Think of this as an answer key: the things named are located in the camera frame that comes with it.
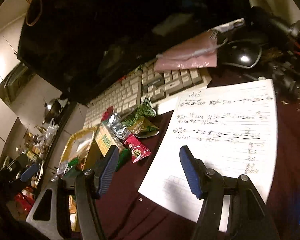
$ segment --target pot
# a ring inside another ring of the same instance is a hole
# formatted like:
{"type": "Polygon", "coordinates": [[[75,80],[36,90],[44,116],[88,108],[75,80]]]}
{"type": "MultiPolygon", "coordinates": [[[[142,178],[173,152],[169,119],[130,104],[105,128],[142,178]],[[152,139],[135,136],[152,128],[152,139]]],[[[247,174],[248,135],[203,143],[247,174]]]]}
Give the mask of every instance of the pot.
{"type": "Polygon", "coordinates": [[[48,104],[44,104],[44,121],[43,123],[50,123],[51,119],[54,118],[56,120],[59,117],[61,104],[59,103],[57,98],[52,99],[48,104]]]}

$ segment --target bolt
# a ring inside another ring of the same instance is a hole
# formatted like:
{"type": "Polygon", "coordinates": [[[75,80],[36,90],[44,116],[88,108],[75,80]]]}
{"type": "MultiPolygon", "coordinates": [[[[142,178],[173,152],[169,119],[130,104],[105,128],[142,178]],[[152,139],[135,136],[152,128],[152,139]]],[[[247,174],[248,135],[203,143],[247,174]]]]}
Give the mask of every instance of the bolt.
{"type": "Polygon", "coordinates": [[[207,169],[207,173],[209,174],[209,175],[213,175],[213,174],[215,174],[215,170],[214,169],[207,169]]]}
{"type": "Polygon", "coordinates": [[[247,175],[241,175],[240,179],[243,180],[243,181],[248,181],[249,177],[247,175]]]}
{"type": "Polygon", "coordinates": [[[83,172],[84,175],[88,176],[93,172],[93,169],[88,169],[86,171],[83,172]]]}

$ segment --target black monitor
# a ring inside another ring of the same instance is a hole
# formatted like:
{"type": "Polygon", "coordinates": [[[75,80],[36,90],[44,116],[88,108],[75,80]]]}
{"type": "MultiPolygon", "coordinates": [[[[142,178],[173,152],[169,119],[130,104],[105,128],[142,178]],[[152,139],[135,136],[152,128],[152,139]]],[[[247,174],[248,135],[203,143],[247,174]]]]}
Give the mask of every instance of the black monitor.
{"type": "Polygon", "coordinates": [[[23,24],[18,59],[87,104],[156,54],[249,9],[248,0],[32,0],[28,23],[40,17],[23,24]]]}

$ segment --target red snack packet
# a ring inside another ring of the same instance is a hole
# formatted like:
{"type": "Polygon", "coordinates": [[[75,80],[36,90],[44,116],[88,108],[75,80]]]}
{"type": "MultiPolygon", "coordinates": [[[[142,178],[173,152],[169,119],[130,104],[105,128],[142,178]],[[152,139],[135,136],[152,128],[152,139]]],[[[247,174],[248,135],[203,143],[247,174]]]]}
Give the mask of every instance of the red snack packet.
{"type": "Polygon", "coordinates": [[[141,159],[151,154],[150,150],[145,147],[135,136],[131,133],[123,142],[128,146],[132,152],[132,163],[138,162],[141,159]]]}
{"type": "Polygon", "coordinates": [[[101,121],[108,120],[112,113],[113,113],[113,106],[110,106],[107,109],[107,111],[103,113],[101,121]]]}

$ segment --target black clamp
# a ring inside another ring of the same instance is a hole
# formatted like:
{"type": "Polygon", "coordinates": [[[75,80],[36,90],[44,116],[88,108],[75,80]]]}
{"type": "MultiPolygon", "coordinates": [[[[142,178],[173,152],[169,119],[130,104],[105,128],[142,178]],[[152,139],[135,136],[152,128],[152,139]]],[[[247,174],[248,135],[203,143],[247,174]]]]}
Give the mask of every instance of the black clamp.
{"type": "Polygon", "coordinates": [[[224,195],[230,195],[226,239],[280,239],[265,203],[247,175],[238,179],[221,176],[195,159],[187,146],[180,148],[180,162],[191,192],[204,199],[192,239],[216,239],[224,195]]]}

